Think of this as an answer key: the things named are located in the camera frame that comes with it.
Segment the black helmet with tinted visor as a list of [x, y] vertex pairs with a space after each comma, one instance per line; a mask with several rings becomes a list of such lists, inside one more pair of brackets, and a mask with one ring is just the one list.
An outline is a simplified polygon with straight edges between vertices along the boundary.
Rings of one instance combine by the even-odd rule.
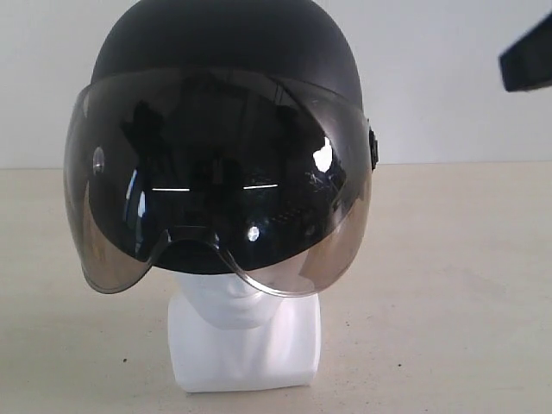
[[140, 1], [66, 137], [85, 280], [115, 294], [158, 267], [321, 292], [359, 251], [377, 160], [353, 52], [318, 4]]

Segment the white mannequin head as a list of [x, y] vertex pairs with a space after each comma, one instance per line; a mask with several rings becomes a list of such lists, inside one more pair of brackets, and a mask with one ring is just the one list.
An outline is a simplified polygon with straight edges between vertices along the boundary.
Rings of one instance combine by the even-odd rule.
[[250, 392], [312, 383], [322, 346], [318, 296], [271, 296], [233, 273], [174, 278], [167, 332], [179, 387]]

